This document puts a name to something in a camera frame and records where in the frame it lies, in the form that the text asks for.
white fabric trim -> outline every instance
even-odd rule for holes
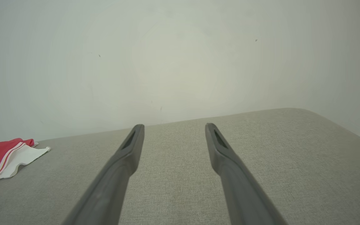
[[[14,148],[9,149],[1,160],[0,179],[13,177],[18,172],[20,165],[28,165],[50,149],[50,147],[36,149],[23,142],[19,142]]]
[[[13,177],[18,172],[20,165],[28,165],[50,149],[50,147],[36,149],[25,144],[11,154],[6,168],[0,173],[0,179]]]
[[[4,162],[5,162],[6,157],[7,157],[12,151],[16,150],[17,148],[19,148],[19,147],[20,147],[21,145],[23,145],[23,144],[24,144],[23,142],[19,142],[17,145],[15,145],[15,147],[9,149],[9,150],[5,153],[4,157],[2,158],[2,160],[1,160],[1,162],[0,162],[0,170],[1,170],[1,168],[4,166]]]

gray sofa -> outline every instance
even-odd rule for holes
[[[120,224],[230,224],[208,122],[289,224],[360,224],[360,137],[296,108],[147,126]],[[129,131],[39,141],[51,151],[0,180],[0,224],[60,224]]]

